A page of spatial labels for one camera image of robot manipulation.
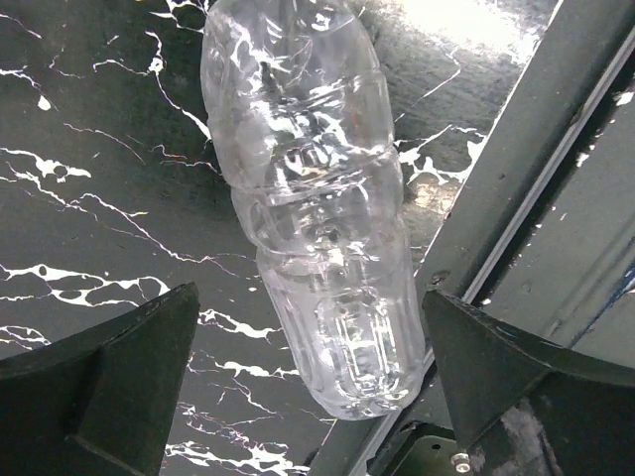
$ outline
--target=black plastic part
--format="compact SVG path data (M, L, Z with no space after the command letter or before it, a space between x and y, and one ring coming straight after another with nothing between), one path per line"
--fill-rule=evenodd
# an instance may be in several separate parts
M0 474L159 474L197 318L185 285L0 361Z
M456 441L476 475L632 474L635 370L426 295Z

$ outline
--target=clear plastic bottle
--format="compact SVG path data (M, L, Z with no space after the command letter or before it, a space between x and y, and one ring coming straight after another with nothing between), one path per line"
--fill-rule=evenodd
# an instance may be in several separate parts
M294 360L334 417L423 382L386 79L340 0L219 0L204 28L208 126Z

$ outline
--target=empty water bottle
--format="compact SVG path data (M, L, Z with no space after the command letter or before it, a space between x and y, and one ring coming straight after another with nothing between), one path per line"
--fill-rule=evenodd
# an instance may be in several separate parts
M386 79L340 0L219 0L208 126L296 366L334 417L379 417L423 382Z

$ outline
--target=screw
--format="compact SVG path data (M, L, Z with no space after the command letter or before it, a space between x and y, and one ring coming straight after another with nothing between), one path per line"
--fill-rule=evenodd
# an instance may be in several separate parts
M457 473L465 474L472 470L467 453L457 453L451 458L450 462L454 465L454 469Z
M447 278L449 278L450 274L451 274L451 272L448 271L448 270L437 271L431 277L430 284L433 285L433 286L438 286L443 281L445 281Z

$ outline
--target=black marble surface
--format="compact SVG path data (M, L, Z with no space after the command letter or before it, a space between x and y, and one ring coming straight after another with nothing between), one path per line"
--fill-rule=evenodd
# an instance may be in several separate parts
M0 1L0 358L195 281L162 474L303 473L333 420L294 369L208 142L210 3ZM351 3L388 77L417 268L557 1Z

